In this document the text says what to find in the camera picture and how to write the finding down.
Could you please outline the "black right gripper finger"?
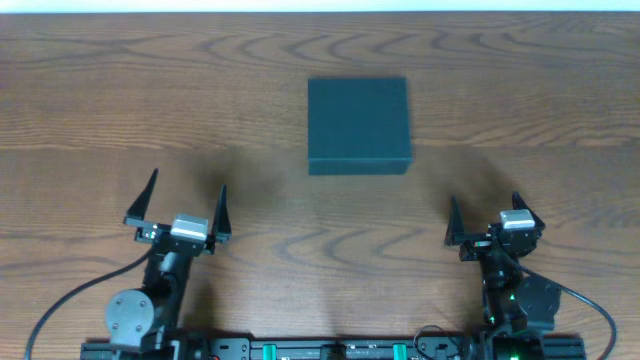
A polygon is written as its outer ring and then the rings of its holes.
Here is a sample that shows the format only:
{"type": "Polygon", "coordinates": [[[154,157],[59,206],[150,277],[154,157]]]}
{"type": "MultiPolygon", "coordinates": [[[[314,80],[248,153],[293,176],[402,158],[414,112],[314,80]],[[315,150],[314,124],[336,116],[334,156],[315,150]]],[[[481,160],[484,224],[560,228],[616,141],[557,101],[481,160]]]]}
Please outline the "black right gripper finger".
{"type": "Polygon", "coordinates": [[[512,208],[514,210],[528,210],[531,214],[535,228],[539,231],[543,231],[546,228],[546,224],[541,220],[541,218],[526,204],[525,200],[522,198],[519,192],[514,191],[511,196],[512,208]]]}
{"type": "Polygon", "coordinates": [[[450,198],[449,220],[444,239],[446,246],[457,246],[464,242],[465,227],[459,203],[455,196],[450,198]]]}

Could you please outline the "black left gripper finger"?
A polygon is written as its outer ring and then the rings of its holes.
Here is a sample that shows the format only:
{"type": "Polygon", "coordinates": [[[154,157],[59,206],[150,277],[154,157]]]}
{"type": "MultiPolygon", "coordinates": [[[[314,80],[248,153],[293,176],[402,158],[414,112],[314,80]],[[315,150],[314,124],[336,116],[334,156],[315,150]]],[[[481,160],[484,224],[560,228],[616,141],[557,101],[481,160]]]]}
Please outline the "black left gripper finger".
{"type": "Polygon", "coordinates": [[[230,238],[232,236],[232,227],[227,209],[227,186],[222,185],[218,197],[216,211],[214,214],[214,222],[212,226],[212,235],[215,238],[230,238]]]}
{"type": "Polygon", "coordinates": [[[125,213],[126,220],[143,221],[156,184],[158,169],[154,169],[146,186],[125,213]]]}

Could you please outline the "dark green box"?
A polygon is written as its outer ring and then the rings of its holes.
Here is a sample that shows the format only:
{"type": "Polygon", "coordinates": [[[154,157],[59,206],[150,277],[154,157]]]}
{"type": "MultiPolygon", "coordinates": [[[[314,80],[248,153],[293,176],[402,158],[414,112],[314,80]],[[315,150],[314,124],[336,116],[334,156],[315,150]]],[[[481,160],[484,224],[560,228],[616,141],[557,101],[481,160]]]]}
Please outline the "dark green box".
{"type": "Polygon", "coordinates": [[[401,175],[412,161],[406,79],[308,81],[311,175],[401,175]]]}

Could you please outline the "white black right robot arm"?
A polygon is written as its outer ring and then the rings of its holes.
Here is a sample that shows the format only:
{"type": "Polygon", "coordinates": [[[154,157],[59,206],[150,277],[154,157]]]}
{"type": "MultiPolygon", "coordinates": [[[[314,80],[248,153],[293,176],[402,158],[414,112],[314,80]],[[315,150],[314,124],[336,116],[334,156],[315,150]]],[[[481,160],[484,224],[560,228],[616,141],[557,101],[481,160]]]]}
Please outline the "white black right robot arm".
{"type": "Polygon", "coordinates": [[[455,197],[450,200],[444,243],[459,248],[462,262],[481,269],[483,317],[486,326],[459,345],[462,359],[543,359],[542,337],[555,327],[561,290],[534,275],[519,260],[536,249],[545,223],[512,194],[512,208],[484,232],[465,230],[455,197]]]}

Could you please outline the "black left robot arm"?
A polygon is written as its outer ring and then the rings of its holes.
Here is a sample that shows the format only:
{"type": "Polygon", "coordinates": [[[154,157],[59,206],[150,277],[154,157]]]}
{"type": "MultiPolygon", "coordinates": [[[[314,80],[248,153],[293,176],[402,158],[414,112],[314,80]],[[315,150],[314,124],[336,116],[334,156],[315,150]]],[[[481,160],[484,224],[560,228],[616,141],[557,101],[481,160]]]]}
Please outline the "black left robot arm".
{"type": "Polygon", "coordinates": [[[145,218],[158,172],[126,211],[123,223],[136,229],[134,240],[150,246],[142,285],[116,293],[108,302],[105,324],[115,355],[142,355],[170,346],[177,328],[193,260],[212,255],[218,243],[231,239],[227,187],[218,196],[212,220],[177,214],[170,224],[145,218]]]}

